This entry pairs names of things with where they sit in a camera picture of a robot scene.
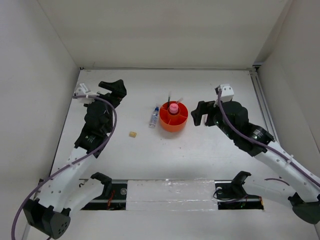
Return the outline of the small yellow eraser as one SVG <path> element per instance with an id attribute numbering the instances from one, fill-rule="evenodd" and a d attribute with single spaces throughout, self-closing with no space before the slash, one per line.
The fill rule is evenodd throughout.
<path id="1" fill-rule="evenodd" d="M 131 131 L 131 132 L 129 133 L 129 136 L 132 137 L 132 138 L 135 138 L 136 135 L 137 135 L 137 133 L 136 133 L 136 132 L 133 132 L 133 131 Z"/>

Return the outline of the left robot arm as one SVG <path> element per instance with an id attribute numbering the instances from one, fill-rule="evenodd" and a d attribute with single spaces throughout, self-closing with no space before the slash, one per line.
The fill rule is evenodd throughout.
<path id="1" fill-rule="evenodd" d="M 113 195 L 112 179 L 96 172 L 83 184 L 80 177 L 97 160 L 113 135 L 118 107 L 127 95 L 124 81 L 101 81 L 98 87 L 106 94 L 94 93 L 80 83 L 73 99 L 83 102 L 86 108 L 84 126 L 68 157 L 55 173 L 43 180 L 35 189 L 35 199 L 28 198 L 22 206 L 30 226 L 59 239 L 68 229 L 71 217 L 93 199 Z"/>

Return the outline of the aluminium frame rail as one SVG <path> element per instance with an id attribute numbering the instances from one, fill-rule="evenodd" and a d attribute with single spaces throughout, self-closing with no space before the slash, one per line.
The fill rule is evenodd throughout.
<path id="1" fill-rule="evenodd" d="M 264 95 L 261 81 L 259 79 L 259 74 L 258 74 L 259 68 L 260 68 L 260 65 L 253 65 L 251 68 L 248 69 L 248 71 L 250 74 L 250 78 L 253 84 L 253 88 L 258 100 L 258 104 L 260 107 L 260 111 L 261 111 L 266 129 L 269 133 L 271 133 L 274 136 L 275 140 L 278 142 L 279 141 L 278 134 L 277 134 L 275 125 L 273 123 L 273 119 L 267 104 L 266 97 Z"/>

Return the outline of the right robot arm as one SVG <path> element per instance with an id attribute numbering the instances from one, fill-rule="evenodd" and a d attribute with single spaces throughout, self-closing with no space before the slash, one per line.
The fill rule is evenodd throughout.
<path id="1" fill-rule="evenodd" d="M 320 221 L 320 183 L 311 172 L 284 151 L 263 127 L 249 122 L 248 110 L 239 102 L 200 101 L 191 112 L 195 126 L 206 115 L 207 127 L 217 126 L 234 145 L 267 165 L 280 179 L 261 180 L 241 171 L 231 182 L 237 198 L 256 195 L 290 208 L 303 221 L 316 225 Z"/>

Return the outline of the pink glue bottle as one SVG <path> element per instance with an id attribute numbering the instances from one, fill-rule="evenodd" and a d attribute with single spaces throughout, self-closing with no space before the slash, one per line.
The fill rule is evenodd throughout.
<path id="1" fill-rule="evenodd" d="M 176 115 L 178 112 L 179 112 L 179 106 L 176 102 L 173 102 L 169 105 L 168 107 L 168 112 L 171 114 L 171 115 Z"/>

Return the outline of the orange round compartment container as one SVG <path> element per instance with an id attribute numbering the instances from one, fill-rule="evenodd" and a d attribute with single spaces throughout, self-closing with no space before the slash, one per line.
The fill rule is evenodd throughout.
<path id="1" fill-rule="evenodd" d="M 183 103 L 177 104 L 177 113 L 170 112 L 168 102 L 159 109 L 159 123 L 161 127 L 170 133 L 177 133 L 186 126 L 189 111 Z"/>

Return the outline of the clear blue-cap spray bottle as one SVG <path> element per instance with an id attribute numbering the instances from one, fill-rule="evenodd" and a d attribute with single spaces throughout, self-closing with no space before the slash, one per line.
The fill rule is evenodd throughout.
<path id="1" fill-rule="evenodd" d="M 150 117 L 150 121 L 149 121 L 149 127 L 150 128 L 155 128 L 157 125 L 157 121 L 158 121 L 158 117 L 159 117 L 159 107 L 156 106 L 155 109 L 152 112 L 152 115 Z"/>

